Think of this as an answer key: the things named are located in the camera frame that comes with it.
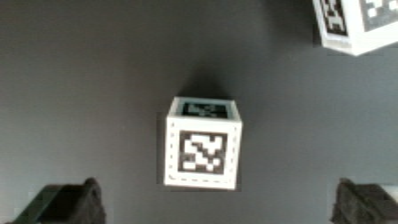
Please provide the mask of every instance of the cube top face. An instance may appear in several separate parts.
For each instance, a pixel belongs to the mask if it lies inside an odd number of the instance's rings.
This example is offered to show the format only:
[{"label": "cube top face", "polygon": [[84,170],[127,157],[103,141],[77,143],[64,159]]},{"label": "cube top face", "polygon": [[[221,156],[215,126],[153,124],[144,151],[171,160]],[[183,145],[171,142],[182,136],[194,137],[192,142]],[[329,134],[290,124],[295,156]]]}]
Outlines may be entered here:
[{"label": "cube top face", "polygon": [[169,117],[240,122],[235,101],[192,97],[175,98]]},{"label": "cube top face", "polygon": [[324,46],[361,55],[398,42],[398,0],[313,0]]},{"label": "cube top face", "polygon": [[167,116],[166,185],[237,188],[240,135],[233,101],[176,97]]}]

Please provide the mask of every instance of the white block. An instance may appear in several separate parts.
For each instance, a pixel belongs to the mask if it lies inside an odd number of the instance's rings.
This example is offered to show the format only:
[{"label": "white block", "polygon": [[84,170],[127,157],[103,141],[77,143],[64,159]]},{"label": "white block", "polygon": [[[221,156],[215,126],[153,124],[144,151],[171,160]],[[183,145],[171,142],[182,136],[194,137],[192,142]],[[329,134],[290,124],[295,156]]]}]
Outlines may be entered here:
[{"label": "white block", "polygon": [[324,47],[361,55],[398,42],[398,0],[313,0]]},{"label": "white block", "polygon": [[237,188],[240,136],[235,101],[176,97],[167,115],[166,185]]}]

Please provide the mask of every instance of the dark gray surface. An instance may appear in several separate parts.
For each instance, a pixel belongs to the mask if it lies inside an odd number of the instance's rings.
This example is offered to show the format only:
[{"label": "dark gray surface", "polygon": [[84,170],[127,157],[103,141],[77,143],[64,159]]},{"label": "dark gray surface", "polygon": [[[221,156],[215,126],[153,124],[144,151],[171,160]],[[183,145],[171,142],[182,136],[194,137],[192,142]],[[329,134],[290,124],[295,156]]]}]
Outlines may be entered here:
[{"label": "dark gray surface", "polygon": [[[329,223],[340,177],[398,183],[395,46],[315,45],[311,1],[0,1],[0,222],[95,176],[109,223]],[[173,192],[175,95],[230,97],[240,192]]]}]

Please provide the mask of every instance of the white cube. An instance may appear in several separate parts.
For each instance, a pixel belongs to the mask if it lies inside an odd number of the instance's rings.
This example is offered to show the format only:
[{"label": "white cube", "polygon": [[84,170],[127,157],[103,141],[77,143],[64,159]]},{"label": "white cube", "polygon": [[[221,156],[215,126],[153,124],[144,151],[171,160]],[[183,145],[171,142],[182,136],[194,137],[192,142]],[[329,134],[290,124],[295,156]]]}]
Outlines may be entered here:
[{"label": "white cube", "polygon": [[240,136],[235,101],[176,97],[167,115],[166,185],[237,188]]},{"label": "white cube", "polygon": [[361,55],[398,42],[398,0],[313,0],[324,47]]}]

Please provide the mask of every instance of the black square pattern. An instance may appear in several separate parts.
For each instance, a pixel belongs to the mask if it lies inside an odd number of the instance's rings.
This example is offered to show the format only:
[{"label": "black square pattern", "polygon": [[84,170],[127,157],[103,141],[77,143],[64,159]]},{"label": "black square pattern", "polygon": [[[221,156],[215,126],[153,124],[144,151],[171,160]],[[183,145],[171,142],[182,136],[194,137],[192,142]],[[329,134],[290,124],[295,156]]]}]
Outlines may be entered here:
[{"label": "black square pattern", "polygon": [[398,0],[361,0],[365,31],[398,21]]},{"label": "black square pattern", "polygon": [[183,115],[208,118],[228,118],[228,107],[219,104],[185,103]]},{"label": "black square pattern", "polygon": [[182,131],[178,171],[224,174],[228,134]]},{"label": "black square pattern", "polygon": [[349,36],[342,0],[320,0],[320,4],[327,33]]}]

